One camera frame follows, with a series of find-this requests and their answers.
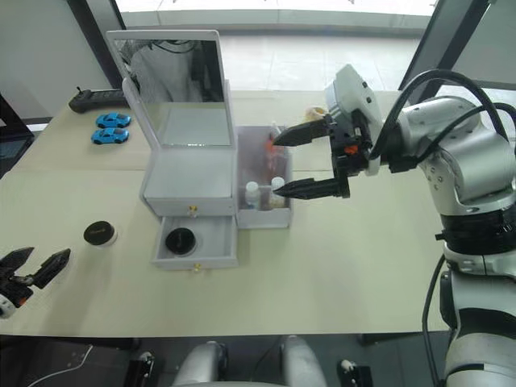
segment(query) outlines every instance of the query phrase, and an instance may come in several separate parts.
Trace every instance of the cable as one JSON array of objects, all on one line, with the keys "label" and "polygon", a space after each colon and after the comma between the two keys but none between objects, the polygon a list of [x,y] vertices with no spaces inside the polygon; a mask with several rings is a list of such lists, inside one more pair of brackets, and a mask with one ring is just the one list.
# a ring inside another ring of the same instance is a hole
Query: cable
[{"label": "cable", "polygon": [[450,328],[450,336],[448,337],[448,346],[447,349],[450,349],[450,346],[452,345],[453,338],[455,337],[456,329]]},{"label": "cable", "polygon": [[173,44],[174,46],[182,46],[183,44],[191,43],[192,40],[166,40],[165,42]]},{"label": "cable", "polygon": [[89,353],[91,352],[91,350],[93,349],[93,345],[90,345],[89,348],[88,348],[88,351],[86,351],[86,354],[84,355],[84,357],[82,358],[82,362],[77,366],[77,367],[73,367],[73,368],[68,368],[68,369],[63,369],[61,371],[57,371],[57,372],[54,372],[54,373],[51,373],[45,377],[41,377],[40,379],[38,379],[37,381],[33,381],[32,383],[30,383],[27,387],[33,387],[35,385],[37,385],[38,383],[40,383],[41,381],[44,381],[46,379],[48,379],[49,377],[55,377],[57,375],[60,375],[62,373],[67,373],[67,372],[70,372],[70,371],[75,371],[76,369],[79,369],[80,367],[82,367],[84,365],[84,363],[86,362],[86,358],[88,357]]},{"label": "cable", "polygon": [[428,286],[427,298],[425,299],[425,306],[422,309],[422,337],[425,340],[425,351],[427,352],[428,366],[430,367],[430,375],[432,376],[432,382],[434,385],[439,384],[439,374],[437,373],[437,367],[435,366],[434,351],[432,349],[430,335],[428,334],[428,312],[430,311],[430,304],[432,301],[432,295],[434,294],[435,284],[437,283],[444,261],[444,255],[442,255],[437,266],[435,266],[434,274],[432,274],[430,285]]},{"label": "cable", "polygon": [[276,339],[273,341],[273,344],[269,347],[267,351],[264,352],[264,354],[258,359],[258,361],[255,364],[255,367],[252,369],[251,377],[249,377],[249,381],[254,381],[256,376],[256,371],[258,371],[258,368],[260,367],[260,364],[267,358],[268,354],[276,347],[281,340],[281,335],[277,336]]},{"label": "cable", "polygon": [[[494,103],[494,107],[496,107],[499,110],[503,110],[506,113],[510,115],[510,117],[513,119],[514,127],[516,128],[516,109],[514,109],[511,105],[507,103],[501,103],[496,102]],[[463,121],[466,119],[469,119],[475,114],[478,114],[485,110],[485,106],[477,106],[470,111],[462,114],[459,118],[451,122],[448,126],[446,126],[437,137],[434,138],[434,140],[428,145],[427,149],[425,149],[425,152],[422,153],[420,157],[418,157],[418,164],[423,162],[432,152],[437,149],[439,146],[439,143],[446,137],[453,129],[455,129],[458,125],[460,125]]]},{"label": "cable", "polygon": [[498,116],[498,113],[485,93],[483,89],[478,87],[475,82],[473,82],[468,77],[455,73],[450,70],[443,70],[443,69],[433,69],[428,70],[424,73],[419,74],[416,76],[412,81],[409,82],[409,84],[405,87],[405,89],[402,91],[400,96],[397,98],[396,102],[394,103],[393,108],[389,112],[389,115],[387,116],[387,119],[385,120],[385,123],[383,127],[380,130],[380,135],[378,136],[377,142],[375,143],[374,147],[371,149],[371,152],[369,154],[369,159],[374,160],[378,157],[380,157],[382,151],[384,151],[385,146],[387,144],[387,138],[391,134],[391,131],[396,126],[397,117],[400,114],[400,112],[403,109],[403,106],[408,101],[409,96],[414,92],[414,90],[420,86],[422,83],[426,81],[431,80],[443,80],[443,81],[452,81],[458,85],[462,85],[466,89],[468,89],[470,92],[473,93],[473,95],[481,102],[482,106],[485,106],[485,109],[487,110],[489,117],[491,118],[491,121],[493,122],[494,129],[497,131],[499,135],[501,135],[504,139],[507,139],[506,131],[503,128],[503,125],[501,123],[500,117]]},{"label": "cable", "polygon": [[163,51],[170,52],[172,54],[187,54],[188,52],[192,52],[198,46],[197,41],[194,41],[192,43],[192,46],[190,48],[186,49],[185,51],[173,51],[173,50],[171,50],[169,48],[165,48],[163,46],[160,46],[158,43],[152,43],[152,44],[155,45],[158,48],[161,48]]}]

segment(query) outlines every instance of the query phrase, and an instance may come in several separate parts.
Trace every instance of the blue toy car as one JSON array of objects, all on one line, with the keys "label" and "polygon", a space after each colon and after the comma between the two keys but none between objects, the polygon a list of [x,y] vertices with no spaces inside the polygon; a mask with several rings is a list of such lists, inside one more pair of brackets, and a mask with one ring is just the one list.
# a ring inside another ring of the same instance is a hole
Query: blue toy car
[{"label": "blue toy car", "polygon": [[131,117],[124,114],[109,113],[99,115],[95,123],[102,129],[105,127],[126,127],[131,123]]},{"label": "blue toy car", "polygon": [[129,132],[126,129],[118,129],[117,127],[108,127],[99,129],[91,135],[91,141],[94,144],[121,144],[127,141]]}]

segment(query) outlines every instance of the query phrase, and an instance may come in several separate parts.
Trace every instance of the white storage box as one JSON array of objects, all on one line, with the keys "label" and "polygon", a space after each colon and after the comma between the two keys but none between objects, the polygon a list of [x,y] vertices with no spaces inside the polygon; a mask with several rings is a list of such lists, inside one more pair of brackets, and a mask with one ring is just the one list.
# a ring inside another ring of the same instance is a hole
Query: white storage box
[{"label": "white storage box", "polygon": [[[271,136],[277,135],[277,127],[236,127],[238,139],[238,213],[239,228],[285,228],[292,218],[291,201],[285,199],[285,207],[272,208],[269,203],[271,180],[282,177],[285,183],[292,180],[292,161],[287,148],[275,147],[270,152]],[[245,200],[245,186],[255,181],[260,187],[260,209],[249,209]]]},{"label": "white storage box", "polygon": [[[197,246],[187,256],[175,256],[165,245],[170,231],[178,227],[190,229]],[[210,216],[202,218],[163,218],[152,263],[166,270],[202,270],[204,268],[232,268],[236,259],[237,230],[235,217]]]},{"label": "white storage box", "polygon": [[[152,155],[140,197],[161,217],[164,269],[230,268],[236,259],[236,140],[216,31],[110,31],[123,92]],[[193,250],[165,240],[193,232]]]}]

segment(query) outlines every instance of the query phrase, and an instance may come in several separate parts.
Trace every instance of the beige tabletop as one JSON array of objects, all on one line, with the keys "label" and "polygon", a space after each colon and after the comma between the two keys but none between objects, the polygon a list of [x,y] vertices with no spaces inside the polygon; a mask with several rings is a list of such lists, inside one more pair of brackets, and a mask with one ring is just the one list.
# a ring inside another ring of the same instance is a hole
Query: beige tabletop
[{"label": "beige tabletop", "polygon": [[[382,111],[396,93],[379,94]],[[234,92],[237,124],[295,124],[323,104],[315,92]],[[163,271],[150,259],[158,219],[139,200],[148,146],[137,123],[123,144],[89,141],[101,111],[55,117],[0,181],[0,256],[35,246],[20,274],[71,248],[67,268],[0,333],[63,336],[209,336],[399,332],[421,329],[441,254],[439,216],[419,171],[351,179],[352,198],[296,201],[286,230],[239,231],[238,268]],[[293,178],[331,175],[327,140],[294,150]],[[84,242],[100,218],[110,247]],[[444,329],[437,297],[431,329]]]},{"label": "beige tabletop", "polygon": [[[384,116],[397,92],[377,92]],[[231,96],[235,125],[292,126],[303,120],[305,110],[324,106],[324,93],[317,91],[235,91]],[[127,129],[129,140],[123,145],[95,145],[89,139],[97,129],[95,119],[113,109],[78,114],[68,106],[47,128],[15,166],[15,170],[122,169],[145,170],[150,148],[134,119]],[[129,109],[117,109],[131,115]],[[310,146],[292,149],[293,170],[331,170],[327,138],[316,139]]]}]

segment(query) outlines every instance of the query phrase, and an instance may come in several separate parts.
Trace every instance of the white drawer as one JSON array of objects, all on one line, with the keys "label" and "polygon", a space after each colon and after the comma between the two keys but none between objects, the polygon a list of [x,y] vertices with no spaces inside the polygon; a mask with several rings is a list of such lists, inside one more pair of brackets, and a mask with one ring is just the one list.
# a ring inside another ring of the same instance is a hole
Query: white drawer
[{"label": "white drawer", "polygon": [[233,198],[147,198],[147,203],[158,216],[224,216],[234,215]]},{"label": "white drawer", "polygon": [[[196,248],[188,256],[176,256],[165,245],[170,231],[178,227],[190,229],[195,235]],[[165,270],[203,270],[204,268],[234,268],[236,258],[235,216],[161,219],[156,256],[152,263]]]}]

